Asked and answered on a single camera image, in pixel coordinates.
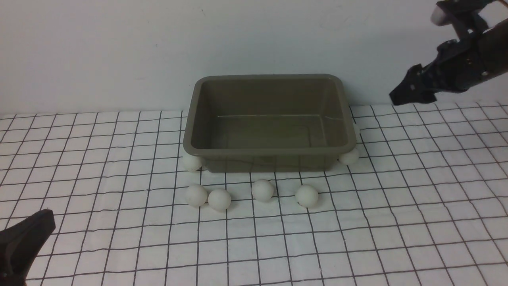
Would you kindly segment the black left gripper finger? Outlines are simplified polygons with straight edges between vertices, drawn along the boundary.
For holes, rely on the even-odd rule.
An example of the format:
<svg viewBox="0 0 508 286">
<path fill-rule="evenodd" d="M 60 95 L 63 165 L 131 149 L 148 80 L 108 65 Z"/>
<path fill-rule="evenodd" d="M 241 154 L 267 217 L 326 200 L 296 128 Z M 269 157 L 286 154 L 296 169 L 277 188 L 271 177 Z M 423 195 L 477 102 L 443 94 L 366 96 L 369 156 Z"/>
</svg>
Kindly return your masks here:
<svg viewBox="0 0 508 286">
<path fill-rule="evenodd" d="M 25 286 L 33 261 L 56 229 L 53 210 L 40 210 L 0 232 L 0 284 Z"/>
</svg>

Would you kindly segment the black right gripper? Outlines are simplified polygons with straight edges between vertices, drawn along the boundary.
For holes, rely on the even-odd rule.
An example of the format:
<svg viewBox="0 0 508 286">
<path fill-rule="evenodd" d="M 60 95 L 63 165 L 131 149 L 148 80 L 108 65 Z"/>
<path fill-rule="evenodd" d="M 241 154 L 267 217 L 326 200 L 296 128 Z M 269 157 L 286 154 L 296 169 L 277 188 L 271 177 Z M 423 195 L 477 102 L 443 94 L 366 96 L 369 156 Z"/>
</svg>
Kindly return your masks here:
<svg viewBox="0 0 508 286">
<path fill-rule="evenodd" d="M 437 47 L 436 59 L 417 64 L 389 96 L 394 106 L 431 104 L 435 93 L 463 93 L 471 87 L 507 73 L 508 28 L 497 24 L 480 35 L 448 41 Z"/>
</svg>

